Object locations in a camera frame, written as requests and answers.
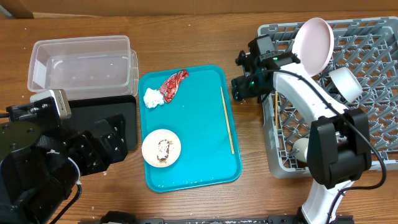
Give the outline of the wooden chopstick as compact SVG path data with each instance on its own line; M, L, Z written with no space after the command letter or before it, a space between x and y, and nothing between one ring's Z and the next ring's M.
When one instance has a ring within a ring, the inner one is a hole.
M224 115L225 115L225 120L226 120L226 127L227 127L227 131L228 131L229 143L230 143L230 146L231 146L231 153L232 153L232 155L234 155L233 139L232 139L231 130L230 130L230 126L229 126L228 112L227 112L227 109L226 109L226 102L225 102L225 99L224 99L222 86L220 87L220 92L221 92L221 99L222 99L222 102L223 102L223 110L224 110Z
M278 118L279 118L279 107L278 107L278 92L277 91L275 91L275 94L274 94L274 109L275 109L275 116L274 116L274 118L275 118L275 128L276 128L276 130L277 130L277 132L278 132L278 130L279 130L279 122L278 122Z

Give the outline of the large pink plate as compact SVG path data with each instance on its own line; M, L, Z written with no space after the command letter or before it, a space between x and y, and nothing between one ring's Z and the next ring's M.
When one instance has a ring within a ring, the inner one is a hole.
M296 54L306 72L315 76L331 59L334 34L330 25L319 17L305 22L294 39L292 53Z

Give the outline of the white cup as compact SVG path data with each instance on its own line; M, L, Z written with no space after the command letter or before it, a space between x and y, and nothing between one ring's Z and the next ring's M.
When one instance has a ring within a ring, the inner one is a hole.
M289 156L295 157L300 162L307 163L308 142L309 138L300 138L296 140Z

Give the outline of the white bowl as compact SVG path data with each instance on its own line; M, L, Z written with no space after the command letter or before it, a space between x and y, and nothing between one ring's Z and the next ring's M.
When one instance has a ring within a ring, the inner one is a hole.
M333 70L329 73L329 76L348 103L352 103L362 94L362 86L347 67Z

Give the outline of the grey dish rack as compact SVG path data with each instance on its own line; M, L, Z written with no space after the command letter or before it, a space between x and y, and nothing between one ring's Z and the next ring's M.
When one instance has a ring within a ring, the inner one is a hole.
M375 17L329 21L334 52L315 81L336 101L361 108L369 117L370 138L386 167L397 169L397 18ZM332 83L329 73L347 67L363 93L348 103ZM262 98L264 139L271 174L279 179L310 176L304 163L289 156L294 142L309 134L309 127L288 99L278 94L279 130L275 128L274 94Z

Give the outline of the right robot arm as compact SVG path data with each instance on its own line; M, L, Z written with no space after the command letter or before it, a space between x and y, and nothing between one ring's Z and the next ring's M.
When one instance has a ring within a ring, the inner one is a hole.
M310 126L303 153L313 184L290 222L352 223L352 218L338 218L335 213L345 192L354 190L354 182L371 167L368 117L361 109L349 109L331 98L293 52L240 51L235 62L244 72L231 82L235 100L278 91Z

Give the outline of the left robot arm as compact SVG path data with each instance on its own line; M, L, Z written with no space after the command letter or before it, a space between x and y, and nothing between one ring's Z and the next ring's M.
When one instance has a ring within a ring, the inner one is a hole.
M81 177L125 159L125 129L121 114L78 134L28 121L1 124L1 223L47 222Z

